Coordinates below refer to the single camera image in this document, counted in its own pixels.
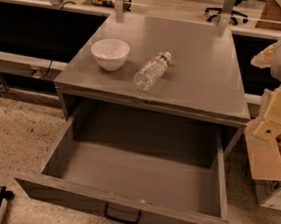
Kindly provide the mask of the white cuffed gripper body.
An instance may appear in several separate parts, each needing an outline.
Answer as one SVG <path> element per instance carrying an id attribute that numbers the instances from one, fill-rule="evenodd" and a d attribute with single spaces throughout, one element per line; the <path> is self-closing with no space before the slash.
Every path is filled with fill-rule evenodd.
<path id="1" fill-rule="evenodd" d="M 253 135 L 268 142 L 281 134 L 281 85 L 273 91 L 264 90 Z"/>

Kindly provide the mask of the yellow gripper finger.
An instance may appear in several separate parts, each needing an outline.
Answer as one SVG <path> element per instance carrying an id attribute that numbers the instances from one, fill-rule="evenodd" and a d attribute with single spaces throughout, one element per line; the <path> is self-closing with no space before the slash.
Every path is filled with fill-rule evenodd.
<path id="1" fill-rule="evenodd" d="M 254 55 L 250 63 L 258 68 L 268 68 L 273 59 L 273 51 L 275 49 L 275 43 L 267 46 L 265 49 L 260 51 L 257 55 Z"/>

